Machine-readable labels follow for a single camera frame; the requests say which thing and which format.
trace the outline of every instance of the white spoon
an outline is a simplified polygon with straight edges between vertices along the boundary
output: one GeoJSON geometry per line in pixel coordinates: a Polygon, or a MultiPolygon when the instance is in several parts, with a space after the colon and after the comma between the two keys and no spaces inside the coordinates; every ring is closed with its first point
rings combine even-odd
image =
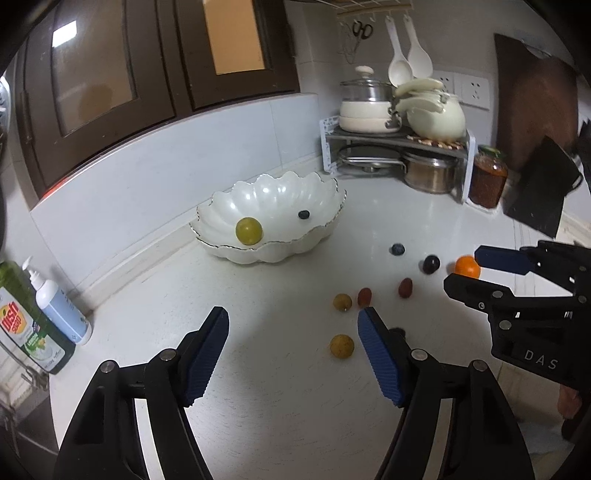
{"type": "Polygon", "coordinates": [[[433,74],[433,62],[429,54],[419,44],[413,19],[408,14],[404,15],[404,26],[407,29],[408,38],[410,39],[408,62],[413,69],[413,75],[416,78],[428,78],[433,74]]]}
{"type": "Polygon", "coordinates": [[[390,41],[392,42],[392,48],[394,49],[394,57],[388,67],[388,78],[392,85],[398,86],[413,79],[413,69],[402,53],[394,19],[387,15],[385,21],[388,34],[390,35],[390,41]]]}

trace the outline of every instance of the blueberry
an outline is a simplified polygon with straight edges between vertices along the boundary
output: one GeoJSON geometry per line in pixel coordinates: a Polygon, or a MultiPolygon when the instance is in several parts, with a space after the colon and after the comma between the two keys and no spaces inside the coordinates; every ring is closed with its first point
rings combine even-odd
{"type": "Polygon", "coordinates": [[[402,255],[404,252],[405,252],[405,249],[404,249],[403,244],[394,244],[394,245],[392,245],[392,248],[390,249],[390,253],[392,255],[396,255],[397,257],[402,255]]]}

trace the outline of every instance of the hanging rack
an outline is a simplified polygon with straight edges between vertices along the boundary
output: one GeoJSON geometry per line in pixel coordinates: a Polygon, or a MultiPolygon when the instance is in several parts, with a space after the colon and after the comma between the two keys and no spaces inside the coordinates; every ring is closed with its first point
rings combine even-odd
{"type": "Polygon", "coordinates": [[[402,12],[413,9],[413,0],[316,0],[337,10],[337,18],[380,12],[402,12]]]}

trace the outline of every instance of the white bowl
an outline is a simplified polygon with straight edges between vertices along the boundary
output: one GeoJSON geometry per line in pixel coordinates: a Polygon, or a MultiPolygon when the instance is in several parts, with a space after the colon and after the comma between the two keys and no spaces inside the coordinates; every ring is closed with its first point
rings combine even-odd
{"type": "Polygon", "coordinates": [[[279,262],[307,252],[335,229],[346,191],[335,179],[322,181],[317,173],[304,178],[292,171],[280,179],[261,175],[255,183],[236,182],[230,192],[216,192],[197,207],[191,228],[208,252],[235,263],[279,262]],[[308,210],[302,220],[298,212],[308,210]],[[244,217],[262,226],[261,241],[251,247],[236,237],[236,224],[244,217]]]}

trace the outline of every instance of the glass jar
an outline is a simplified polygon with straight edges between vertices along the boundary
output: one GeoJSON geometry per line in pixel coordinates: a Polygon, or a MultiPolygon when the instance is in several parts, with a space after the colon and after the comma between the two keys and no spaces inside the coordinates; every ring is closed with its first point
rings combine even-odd
{"type": "Polygon", "coordinates": [[[468,198],[477,205],[493,209],[499,204],[509,174],[504,157],[505,154],[496,148],[478,145],[468,194],[468,198]]]}

